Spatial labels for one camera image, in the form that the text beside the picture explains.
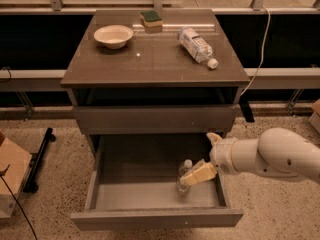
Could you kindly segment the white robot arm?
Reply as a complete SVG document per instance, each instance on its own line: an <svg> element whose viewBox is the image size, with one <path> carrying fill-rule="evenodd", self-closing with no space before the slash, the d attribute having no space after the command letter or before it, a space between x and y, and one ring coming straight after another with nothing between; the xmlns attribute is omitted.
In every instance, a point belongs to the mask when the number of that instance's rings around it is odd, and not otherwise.
<svg viewBox="0 0 320 240"><path fill-rule="evenodd" d="M283 128L271 128L256 139L221 138L207 133L212 149L209 162L200 160L179 181L192 186L217 173L251 173L260 177L320 183L320 148Z"/></svg>

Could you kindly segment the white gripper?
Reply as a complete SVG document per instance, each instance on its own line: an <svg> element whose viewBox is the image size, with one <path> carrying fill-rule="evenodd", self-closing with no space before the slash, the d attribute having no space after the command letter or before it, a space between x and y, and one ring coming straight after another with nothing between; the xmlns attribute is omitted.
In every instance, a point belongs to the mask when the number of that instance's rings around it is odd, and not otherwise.
<svg viewBox="0 0 320 240"><path fill-rule="evenodd" d="M180 178L180 182L184 185L193 186L201 182L209 181L216 177L217 171L230 175L237 174L237 170L232 162L232 147L236 139L222 139L220 135L214 132L208 132L206 136L212 145L209 153L211 162L205 162L204 160L198 161Z"/></svg>

